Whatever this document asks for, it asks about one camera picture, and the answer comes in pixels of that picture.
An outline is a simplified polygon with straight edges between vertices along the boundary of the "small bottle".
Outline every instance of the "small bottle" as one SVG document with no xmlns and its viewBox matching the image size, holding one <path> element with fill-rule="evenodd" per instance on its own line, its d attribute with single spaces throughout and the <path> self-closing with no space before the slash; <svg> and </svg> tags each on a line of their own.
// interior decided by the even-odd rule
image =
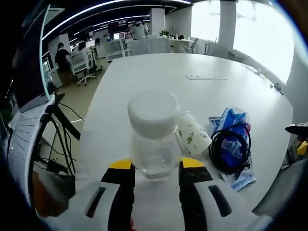
<svg viewBox="0 0 308 231">
<path fill-rule="evenodd" d="M 177 98 L 159 90 L 140 92 L 128 103 L 133 128 L 131 161 L 149 179 L 168 176 L 182 160 L 183 151 L 175 134 L 179 113 Z"/>
</svg>

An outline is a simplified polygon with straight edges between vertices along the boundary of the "ceiling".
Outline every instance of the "ceiling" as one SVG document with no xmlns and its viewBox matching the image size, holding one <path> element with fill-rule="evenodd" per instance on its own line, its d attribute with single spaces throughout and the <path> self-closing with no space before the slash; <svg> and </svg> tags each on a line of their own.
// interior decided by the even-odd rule
<svg viewBox="0 0 308 231">
<path fill-rule="evenodd" d="M 64 7 L 65 10 L 56 17 L 54 17 L 44 27 L 44 35 L 46 35 L 53 28 L 55 28 L 57 25 L 59 25 L 69 17 L 87 8 L 109 1 L 110 0 L 68 0 L 66 4 L 53 5 L 52 7 Z M 177 2 L 174 0 L 125 0 L 121 2 L 116 2 L 97 7 L 71 19 L 70 21 L 53 31 L 53 33 L 48 35 L 46 37 L 46 41 L 51 41 L 59 33 L 68 33 L 70 39 L 73 39 L 74 33 L 79 32 L 85 28 L 89 28 L 89 31 L 92 31 L 95 29 L 99 29 L 99 26 L 92 26 L 102 22 L 123 17 L 147 15 L 151 8 L 164 8 L 165 12 L 169 13 L 170 11 L 175 11 L 188 6 L 190 6 L 190 4 L 185 4 L 183 2 Z"/>
</svg>

